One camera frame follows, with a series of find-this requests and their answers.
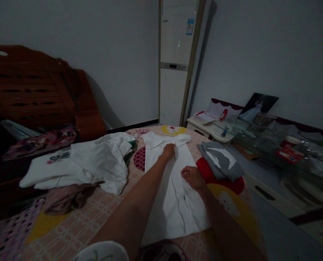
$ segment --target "wooden headboard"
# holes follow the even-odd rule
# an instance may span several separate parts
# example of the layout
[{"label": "wooden headboard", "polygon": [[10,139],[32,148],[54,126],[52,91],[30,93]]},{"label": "wooden headboard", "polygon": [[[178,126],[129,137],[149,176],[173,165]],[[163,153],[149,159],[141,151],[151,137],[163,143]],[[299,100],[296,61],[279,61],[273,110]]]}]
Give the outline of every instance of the wooden headboard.
[{"label": "wooden headboard", "polygon": [[77,124],[81,137],[106,134],[84,71],[20,45],[0,45],[0,116],[34,129]]}]

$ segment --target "red card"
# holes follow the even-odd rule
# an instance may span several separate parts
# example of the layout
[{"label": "red card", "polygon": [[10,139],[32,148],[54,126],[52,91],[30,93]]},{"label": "red card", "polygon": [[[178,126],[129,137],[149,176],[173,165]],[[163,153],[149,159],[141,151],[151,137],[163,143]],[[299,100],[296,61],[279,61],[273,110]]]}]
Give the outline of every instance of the red card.
[{"label": "red card", "polygon": [[296,151],[295,149],[284,147],[282,150],[276,152],[276,155],[288,161],[291,164],[294,164],[301,160],[304,157],[304,154]]}]

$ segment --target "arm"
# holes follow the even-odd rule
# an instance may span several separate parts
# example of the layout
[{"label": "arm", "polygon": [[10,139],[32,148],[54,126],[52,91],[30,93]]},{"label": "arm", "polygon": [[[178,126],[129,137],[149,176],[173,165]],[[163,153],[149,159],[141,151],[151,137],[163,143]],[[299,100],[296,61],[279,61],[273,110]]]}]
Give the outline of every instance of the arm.
[{"label": "arm", "polygon": [[195,189],[205,204],[207,215],[216,235],[224,260],[266,260],[248,235],[225,211],[206,186],[196,167],[185,167],[182,177]]},{"label": "arm", "polygon": [[135,259],[162,181],[165,166],[175,154],[174,146],[174,144],[165,146],[157,162],[142,176],[90,244],[113,240],[126,249],[130,260]]}]

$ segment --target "red circle pattern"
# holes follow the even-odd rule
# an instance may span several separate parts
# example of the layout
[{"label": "red circle pattern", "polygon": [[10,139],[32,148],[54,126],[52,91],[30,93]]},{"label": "red circle pattern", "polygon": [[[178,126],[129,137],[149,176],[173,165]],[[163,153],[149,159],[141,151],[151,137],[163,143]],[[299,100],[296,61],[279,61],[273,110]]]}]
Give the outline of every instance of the red circle pattern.
[{"label": "red circle pattern", "polygon": [[144,172],[144,162],[146,160],[146,146],[139,149],[134,156],[134,165]]}]

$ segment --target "folded gray shirt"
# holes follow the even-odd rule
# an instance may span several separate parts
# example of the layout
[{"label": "folded gray shirt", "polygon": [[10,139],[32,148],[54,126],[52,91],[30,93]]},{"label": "folded gray shirt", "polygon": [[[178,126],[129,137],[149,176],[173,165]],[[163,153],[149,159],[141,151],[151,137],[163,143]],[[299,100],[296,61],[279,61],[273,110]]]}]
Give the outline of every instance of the folded gray shirt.
[{"label": "folded gray shirt", "polygon": [[216,179],[228,178],[234,182],[245,174],[236,159],[218,142],[203,142],[197,147]]}]

